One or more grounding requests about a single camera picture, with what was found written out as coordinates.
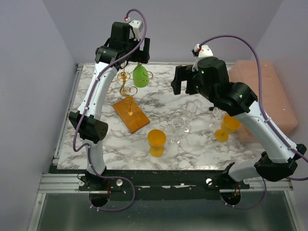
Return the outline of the clear wine glass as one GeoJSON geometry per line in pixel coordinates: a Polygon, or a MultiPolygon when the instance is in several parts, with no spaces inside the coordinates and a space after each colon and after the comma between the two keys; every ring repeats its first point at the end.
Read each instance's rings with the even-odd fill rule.
{"type": "Polygon", "coordinates": [[[185,133],[189,133],[191,131],[191,125],[190,121],[195,117],[196,112],[197,112],[197,105],[195,103],[187,103],[185,107],[185,112],[184,112],[184,118],[185,118],[185,133]]]}
{"type": "Polygon", "coordinates": [[[171,121],[169,127],[169,140],[173,144],[179,144],[183,136],[185,121],[181,117],[176,117],[171,121]]]}

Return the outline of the green wine glass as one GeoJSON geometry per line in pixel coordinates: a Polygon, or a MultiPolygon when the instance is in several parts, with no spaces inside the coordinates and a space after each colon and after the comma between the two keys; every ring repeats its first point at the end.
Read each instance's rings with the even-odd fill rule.
{"type": "Polygon", "coordinates": [[[133,70],[133,83],[137,88],[144,88],[149,84],[148,72],[140,63],[133,70]]]}

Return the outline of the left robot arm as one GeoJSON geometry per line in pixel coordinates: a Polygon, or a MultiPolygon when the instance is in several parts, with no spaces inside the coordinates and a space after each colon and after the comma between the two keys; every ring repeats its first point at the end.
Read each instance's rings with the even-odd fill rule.
{"type": "Polygon", "coordinates": [[[107,179],[103,159],[103,139],[108,124],[101,121],[101,112],[109,87],[121,65],[128,62],[148,63],[150,40],[146,38],[147,24],[141,20],[127,20],[112,24],[110,38],[95,51],[94,73],[85,98],[76,112],[70,112],[69,121],[75,129],[74,152],[87,152],[86,171],[93,176],[90,184],[102,190],[107,179]]]}

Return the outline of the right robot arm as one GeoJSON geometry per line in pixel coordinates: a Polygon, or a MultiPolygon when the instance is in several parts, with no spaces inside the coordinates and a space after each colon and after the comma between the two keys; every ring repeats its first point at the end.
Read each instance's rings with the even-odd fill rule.
{"type": "Polygon", "coordinates": [[[260,109],[257,95],[242,82],[230,82],[226,64],[217,57],[202,58],[197,70],[192,65],[176,66],[171,82],[175,95],[181,92],[181,83],[187,82],[186,93],[200,94],[213,105],[241,122],[264,148],[261,157],[239,164],[229,164],[221,177],[222,185],[233,188],[240,181],[263,177],[272,182],[290,178],[304,158],[306,147],[295,144],[260,109]]]}

